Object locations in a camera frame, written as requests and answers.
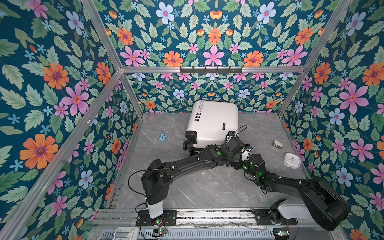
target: white cover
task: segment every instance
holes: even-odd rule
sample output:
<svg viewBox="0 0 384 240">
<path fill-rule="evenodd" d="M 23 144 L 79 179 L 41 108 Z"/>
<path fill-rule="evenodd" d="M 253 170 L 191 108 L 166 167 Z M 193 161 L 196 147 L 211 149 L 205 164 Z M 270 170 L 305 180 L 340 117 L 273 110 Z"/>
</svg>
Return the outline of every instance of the white cover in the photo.
<svg viewBox="0 0 384 240">
<path fill-rule="evenodd" d="M 225 143 L 228 131 L 238 129 L 238 109 L 234 103 L 199 100 L 195 102 L 187 131 L 197 132 L 195 148 Z"/>
</svg>

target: green leaf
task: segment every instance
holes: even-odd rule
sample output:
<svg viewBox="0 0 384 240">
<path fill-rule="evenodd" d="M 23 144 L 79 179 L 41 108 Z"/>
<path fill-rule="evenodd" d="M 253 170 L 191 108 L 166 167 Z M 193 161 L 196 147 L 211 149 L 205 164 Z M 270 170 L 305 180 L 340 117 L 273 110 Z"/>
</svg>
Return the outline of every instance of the green leaf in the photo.
<svg viewBox="0 0 384 240">
<path fill-rule="evenodd" d="M 24 79 L 20 69 L 12 65 L 3 65 L 2 73 L 11 84 L 14 84 L 19 90 L 22 89 Z"/>
</svg>

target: small white object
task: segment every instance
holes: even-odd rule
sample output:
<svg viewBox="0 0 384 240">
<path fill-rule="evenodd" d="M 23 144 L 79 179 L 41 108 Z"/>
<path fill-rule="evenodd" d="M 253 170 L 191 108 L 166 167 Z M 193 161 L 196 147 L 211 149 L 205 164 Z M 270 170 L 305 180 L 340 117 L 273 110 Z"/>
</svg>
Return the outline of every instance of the small white object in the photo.
<svg viewBox="0 0 384 240">
<path fill-rule="evenodd" d="M 292 169 L 298 169 L 301 165 L 301 159 L 299 156 L 288 152 L 284 155 L 283 164 Z"/>
</svg>

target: wall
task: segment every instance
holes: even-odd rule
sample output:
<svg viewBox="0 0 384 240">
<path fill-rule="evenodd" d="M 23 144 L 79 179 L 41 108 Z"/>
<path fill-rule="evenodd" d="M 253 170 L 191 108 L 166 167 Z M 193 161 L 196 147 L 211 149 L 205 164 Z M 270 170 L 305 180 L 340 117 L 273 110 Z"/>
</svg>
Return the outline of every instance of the wall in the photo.
<svg viewBox="0 0 384 240">
<path fill-rule="evenodd" d="M 384 237 L 382 4 L 350 5 L 284 116 L 309 174 L 352 206 L 341 226 L 353 240 Z"/>
<path fill-rule="evenodd" d="M 4 140 L 0 144 L 0 227 L 3 227 L 114 70 L 79 1 L 2 1 L 0 29 L 3 32 L 0 37 L 0 136 Z M 81 90 L 86 81 L 88 85 Z M 78 88 L 82 92 L 80 107 L 71 107 L 72 91 L 79 92 Z M 130 104 L 127 104 L 127 114 L 121 114 L 119 105 L 127 100 L 125 93 L 121 95 L 120 91 L 113 92 L 112 101 L 106 103 L 120 119 L 105 117 L 102 109 L 98 124 L 90 127 L 87 139 L 80 142 L 79 157 L 65 164 L 65 172 L 59 175 L 56 187 L 40 202 L 24 228 L 25 232 L 20 235 L 23 240 L 55 239 L 58 234 L 66 238 L 68 226 L 71 228 L 80 218 L 87 222 L 95 207 L 103 207 L 121 156 L 120 153 L 112 155 L 111 140 L 119 137 L 120 148 L 124 149 L 136 118 Z M 84 154 L 85 141 L 91 139 L 96 144 L 94 151 L 96 147 L 99 149 L 99 157 L 95 153 Z M 40 150 L 41 156 L 36 157 L 35 150 Z M 92 171 L 95 187 L 79 192 L 78 182 L 83 172 L 80 169 L 83 168 Z M 86 207 L 83 199 L 88 193 L 93 202 L 89 205 L 88 198 L 89 207 Z M 63 207 L 60 217 L 57 213 L 50 217 L 52 203 L 58 196 L 68 198 L 67 207 Z M 83 235 L 87 228 L 89 221 L 78 229 L 78 235 Z M 75 237 L 74 230 L 69 236 L 69 239 L 80 239 Z"/>
<path fill-rule="evenodd" d="M 174 20 L 157 17 L 162 4 L 172 5 L 168 11 Z M 119 0 L 98 3 L 96 7 L 103 11 L 100 15 L 106 30 L 122 63 L 127 66 L 212 65 L 205 55 L 211 54 L 216 47 L 221 53 L 215 56 L 220 59 L 214 62 L 215 66 L 294 66 L 304 64 L 336 4 L 336 1 L 327 0 L 318 3 L 309 0 L 279 3 L 265 0 L 164 3 Z M 255 21 L 266 5 L 273 6 L 273 10 L 269 10 L 275 11 L 275 15 L 269 20 Z M 305 32 L 307 38 L 301 41 L 303 30 L 308 31 Z M 214 42 L 213 37 L 220 39 Z M 302 52 L 301 61 L 288 61 L 288 50 Z M 136 55 L 137 61 L 128 61 L 127 51 Z M 257 57 L 262 60 L 254 65 L 247 64 L 255 51 L 263 55 Z M 178 63 L 167 60 L 172 53 Z M 321 54 L 328 56 L 329 53 L 324 49 Z M 290 74 L 289 78 L 283 76 L 263 73 L 260 78 L 257 73 L 244 73 L 240 78 L 233 74 L 208 78 L 197 74 L 186 77 L 173 74 L 173 79 L 169 79 L 165 74 L 149 73 L 141 77 L 133 74 L 130 78 L 147 112 L 191 111 L 194 101 L 199 99 L 236 102 L 240 111 L 276 111 L 297 77 L 296 74 Z"/>
</svg>

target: orange flower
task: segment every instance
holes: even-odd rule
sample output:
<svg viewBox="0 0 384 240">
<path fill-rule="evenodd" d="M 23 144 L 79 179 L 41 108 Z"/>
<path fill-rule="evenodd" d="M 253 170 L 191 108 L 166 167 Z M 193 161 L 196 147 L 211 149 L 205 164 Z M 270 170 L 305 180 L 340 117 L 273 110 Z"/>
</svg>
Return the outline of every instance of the orange flower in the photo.
<svg viewBox="0 0 384 240">
<path fill-rule="evenodd" d="M 284 126 L 285 126 L 285 129 L 287 129 L 287 131 L 289 132 L 289 125 L 288 125 L 288 123 L 284 122 Z"/>
<path fill-rule="evenodd" d="M 220 42 L 221 33 L 219 33 L 217 28 L 214 28 L 208 34 L 208 37 L 208 41 L 212 43 L 212 45 L 216 45 L 218 42 Z"/>
<path fill-rule="evenodd" d="M 383 142 L 377 142 L 377 149 L 379 150 L 382 150 L 381 152 L 379 152 L 379 155 L 381 156 L 382 159 L 384 159 L 384 136 L 381 136 L 381 140 Z"/>
<path fill-rule="evenodd" d="M 109 11 L 108 12 L 109 13 L 109 15 L 113 18 L 113 19 L 116 19 L 116 18 L 118 18 L 118 14 L 115 12 L 115 11 Z"/>
<path fill-rule="evenodd" d="M 109 67 L 105 65 L 105 62 L 98 63 L 96 68 L 96 73 L 99 75 L 99 80 L 104 84 L 109 82 L 111 78 L 111 73 L 109 72 Z"/>
<path fill-rule="evenodd" d="M 262 58 L 264 55 L 263 53 L 259 53 L 259 51 L 254 51 L 252 53 L 248 53 L 247 57 L 244 58 L 244 66 L 246 67 L 255 67 L 260 66 L 260 63 L 264 61 L 264 58 Z"/>
<path fill-rule="evenodd" d="M 384 80 L 384 63 L 378 63 L 377 65 L 374 63 L 369 66 L 369 69 L 365 69 L 364 71 L 364 77 L 362 78 L 363 82 L 366 82 L 365 84 L 367 86 L 371 86 L 372 84 L 374 86 L 380 84 L 380 80 Z"/>
<path fill-rule="evenodd" d="M 197 31 L 197 35 L 203 36 L 204 35 L 204 30 L 200 29 Z"/>
<path fill-rule="evenodd" d="M 167 64 L 167 67 L 181 67 L 183 59 L 180 57 L 179 53 L 169 51 L 169 53 L 166 53 L 164 57 L 164 63 Z"/>
<path fill-rule="evenodd" d="M 222 11 L 211 11 L 209 13 L 209 15 L 211 16 L 212 19 L 220 19 L 223 16 L 223 12 Z"/>
<path fill-rule="evenodd" d="M 107 195 L 105 195 L 105 201 L 109 199 L 109 195 L 111 194 L 112 188 L 113 188 L 113 183 L 111 183 L 107 189 Z"/>
<path fill-rule="evenodd" d="M 63 87 L 67 86 L 67 83 L 70 81 L 67 70 L 63 69 L 63 66 L 60 64 L 50 63 L 49 68 L 45 67 L 43 72 L 44 81 L 48 82 L 48 86 L 60 90 Z"/>
<path fill-rule="evenodd" d="M 155 109 L 155 108 L 156 108 L 156 104 L 155 104 L 154 102 L 152 102 L 152 101 L 147 101 L 147 102 L 145 103 L 145 106 L 146 106 L 147 108 L 149 108 L 149 109 Z"/>
<path fill-rule="evenodd" d="M 232 36 L 232 35 L 233 35 L 233 30 L 230 29 L 230 28 L 228 28 L 227 31 L 225 32 L 225 34 L 226 34 L 227 36 Z"/>
<path fill-rule="evenodd" d="M 315 82 L 317 84 L 323 84 L 326 82 L 329 78 L 328 74 L 331 73 L 331 69 L 329 68 L 329 63 L 322 63 L 320 66 L 317 67 L 316 72 L 314 74 Z"/>
<path fill-rule="evenodd" d="M 80 228 L 82 225 L 83 225 L 83 222 L 84 222 L 84 218 L 80 219 L 77 224 L 76 224 L 76 227 L 77 228 Z"/>
<path fill-rule="evenodd" d="M 137 122 L 135 122 L 135 123 L 133 124 L 133 128 L 132 128 L 132 131 L 133 131 L 133 132 L 135 132 L 136 127 L 137 127 Z"/>
<path fill-rule="evenodd" d="M 274 107 L 276 107 L 276 105 L 277 105 L 277 102 L 275 100 L 272 100 L 272 101 L 267 102 L 266 107 L 267 108 L 274 108 Z"/>
<path fill-rule="evenodd" d="M 314 14 L 314 18 L 319 18 L 319 17 L 321 17 L 321 15 L 323 15 L 323 10 L 319 10 L 319 11 L 317 11 L 315 14 Z"/>
<path fill-rule="evenodd" d="M 313 146 L 313 142 L 312 142 L 311 139 L 309 139 L 309 138 L 304 139 L 303 147 L 304 147 L 305 150 L 311 151 L 312 150 L 312 146 Z"/>
<path fill-rule="evenodd" d="M 112 143 L 112 152 L 114 154 L 118 154 L 120 151 L 120 147 L 121 147 L 121 141 L 120 139 L 116 138 L 115 141 L 113 141 Z"/>
<path fill-rule="evenodd" d="M 349 235 L 353 240 L 368 240 L 367 236 L 362 234 L 359 229 L 352 229 Z"/>
<path fill-rule="evenodd" d="M 133 42 L 135 41 L 135 39 L 132 36 L 132 33 L 130 31 L 127 31 L 126 28 L 123 28 L 123 29 L 119 28 L 117 35 L 118 35 L 119 41 L 124 43 L 125 45 L 132 45 Z"/>
<path fill-rule="evenodd" d="M 304 43 L 308 42 L 310 40 L 310 37 L 312 37 L 313 35 L 313 32 L 312 32 L 312 28 L 304 28 L 302 31 L 300 31 L 295 40 L 296 40 L 296 44 L 300 44 L 300 45 L 303 45 Z"/>
<path fill-rule="evenodd" d="M 28 138 L 23 146 L 27 149 L 20 151 L 20 159 L 27 160 L 25 166 L 32 169 L 37 164 L 37 169 L 42 169 L 47 166 L 47 161 L 51 162 L 55 156 L 53 152 L 58 151 L 58 145 L 54 144 L 55 139 L 48 136 L 45 139 L 45 134 L 36 134 L 35 139 Z"/>
</svg>

